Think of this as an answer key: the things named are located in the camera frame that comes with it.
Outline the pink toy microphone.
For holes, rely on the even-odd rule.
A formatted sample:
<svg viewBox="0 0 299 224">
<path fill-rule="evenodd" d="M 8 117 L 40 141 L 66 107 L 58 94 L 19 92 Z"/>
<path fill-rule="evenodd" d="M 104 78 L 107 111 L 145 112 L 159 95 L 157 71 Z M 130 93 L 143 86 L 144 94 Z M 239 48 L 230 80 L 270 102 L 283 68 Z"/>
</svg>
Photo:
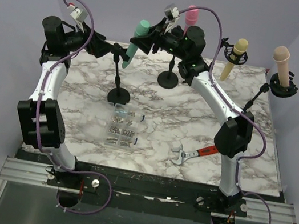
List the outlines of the pink toy microphone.
<svg viewBox="0 0 299 224">
<path fill-rule="evenodd" d="M 184 32 L 188 30 L 189 27 L 194 26 L 199 18 L 199 10 L 191 9 L 185 14 L 185 28 Z"/>
</svg>

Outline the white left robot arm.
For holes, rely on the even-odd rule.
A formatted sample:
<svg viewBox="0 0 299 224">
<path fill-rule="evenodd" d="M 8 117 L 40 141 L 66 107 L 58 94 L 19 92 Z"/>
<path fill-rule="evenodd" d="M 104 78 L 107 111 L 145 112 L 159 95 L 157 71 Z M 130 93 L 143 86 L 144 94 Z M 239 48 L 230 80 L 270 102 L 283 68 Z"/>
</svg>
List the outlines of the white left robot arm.
<svg viewBox="0 0 299 224">
<path fill-rule="evenodd" d="M 65 32 L 67 22 L 49 16 L 43 19 L 42 26 L 46 41 L 39 58 L 41 77 L 29 98 L 18 102 L 19 123 L 23 142 L 45 154 L 55 170 L 62 172 L 61 180 L 65 186 L 74 188 L 81 175 L 75 170 L 77 158 L 64 144 L 65 124 L 57 100 L 60 87 L 67 77 L 73 51 L 85 49 L 100 58 L 114 47 L 105 36 L 92 32 L 86 23 L 81 31 L 73 28 Z"/>
</svg>

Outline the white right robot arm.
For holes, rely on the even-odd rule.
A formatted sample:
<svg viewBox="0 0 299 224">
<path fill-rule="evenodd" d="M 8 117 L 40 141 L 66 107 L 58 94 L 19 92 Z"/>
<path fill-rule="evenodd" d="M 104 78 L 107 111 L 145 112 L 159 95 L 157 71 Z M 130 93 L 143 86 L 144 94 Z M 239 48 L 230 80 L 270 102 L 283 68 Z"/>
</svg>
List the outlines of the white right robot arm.
<svg viewBox="0 0 299 224">
<path fill-rule="evenodd" d="M 251 142 L 254 116 L 250 111 L 244 113 L 237 107 L 214 79 L 212 66 L 206 64 L 201 55 L 206 43 L 204 31 L 198 26 L 191 26 L 181 37 L 165 31 L 166 26 L 166 21 L 161 20 L 151 26 L 147 34 L 132 37 L 130 41 L 146 54 L 164 50 L 180 59 L 180 76 L 200 94 L 216 116 L 220 130 L 213 140 L 221 154 L 219 190 L 222 195 L 215 198 L 215 208 L 227 213 L 236 205 L 233 197 L 239 193 L 237 183 L 241 169 L 238 159 Z"/>
</svg>

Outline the yellow toy microphone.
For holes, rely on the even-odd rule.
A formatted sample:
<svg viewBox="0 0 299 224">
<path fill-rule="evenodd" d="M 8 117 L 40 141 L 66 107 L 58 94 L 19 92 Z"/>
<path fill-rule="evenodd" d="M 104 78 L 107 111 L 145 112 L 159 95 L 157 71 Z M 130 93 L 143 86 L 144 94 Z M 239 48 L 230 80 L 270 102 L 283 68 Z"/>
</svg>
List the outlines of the yellow toy microphone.
<svg viewBox="0 0 299 224">
<path fill-rule="evenodd" d="M 247 52 L 248 41 L 246 39 L 239 39 L 234 45 L 227 45 L 225 49 L 225 57 L 228 60 L 222 73 L 220 74 L 220 80 L 224 81 L 228 78 L 233 67 L 240 62 L 244 62 L 244 54 Z"/>
</svg>

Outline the black round-base stand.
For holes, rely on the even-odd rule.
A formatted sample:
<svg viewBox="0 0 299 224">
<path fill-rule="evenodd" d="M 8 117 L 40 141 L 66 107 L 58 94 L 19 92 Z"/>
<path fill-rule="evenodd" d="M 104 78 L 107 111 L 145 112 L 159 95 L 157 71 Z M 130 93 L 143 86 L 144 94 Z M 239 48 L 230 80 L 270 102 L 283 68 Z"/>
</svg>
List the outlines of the black round-base stand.
<svg viewBox="0 0 299 224">
<path fill-rule="evenodd" d="M 120 44 L 118 44 L 117 42 L 114 43 L 114 48 L 112 49 L 112 54 L 113 54 L 113 60 L 115 63 L 115 88 L 110 90 L 108 93 L 108 101 L 110 103 L 115 104 L 122 104 L 125 105 L 130 101 L 130 94 L 129 92 L 124 89 L 121 88 L 121 79 L 119 76 L 119 62 L 120 62 L 120 58 L 122 58 L 123 61 L 128 61 L 129 57 L 126 54 L 126 50 L 121 47 Z"/>
<path fill-rule="evenodd" d="M 158 75 L 157 82 L 160 87 L 164 89 L 174 89 L 178 84 L 178 77 L 175 73 L 172 72 L 173 67 L 175 66 L 175 57 L 172 57 L 169 63 L 169 69 L 163 71 Z"/>
</svg>

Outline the black tripod shock-mount stand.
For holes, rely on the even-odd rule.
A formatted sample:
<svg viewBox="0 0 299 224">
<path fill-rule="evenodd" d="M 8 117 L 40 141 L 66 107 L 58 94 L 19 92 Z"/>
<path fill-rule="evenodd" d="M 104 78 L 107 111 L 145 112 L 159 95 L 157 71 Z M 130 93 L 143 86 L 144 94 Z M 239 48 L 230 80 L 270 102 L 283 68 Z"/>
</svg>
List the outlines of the black tripod shock-mount stand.
<svg viewBox="0 0 299 224">
<path fill-rule="evenodd" d="M 233 44 L 228 43 L 228 38 L 222 38 L 220 49 L 224 47 L 224 56 L 225 59 L 234 65 L 243 65 L 248 60 L 247 52 L 243 52 L 242 54 L 238 54 L 237 50 L 234 49 Z"/>
</svg>

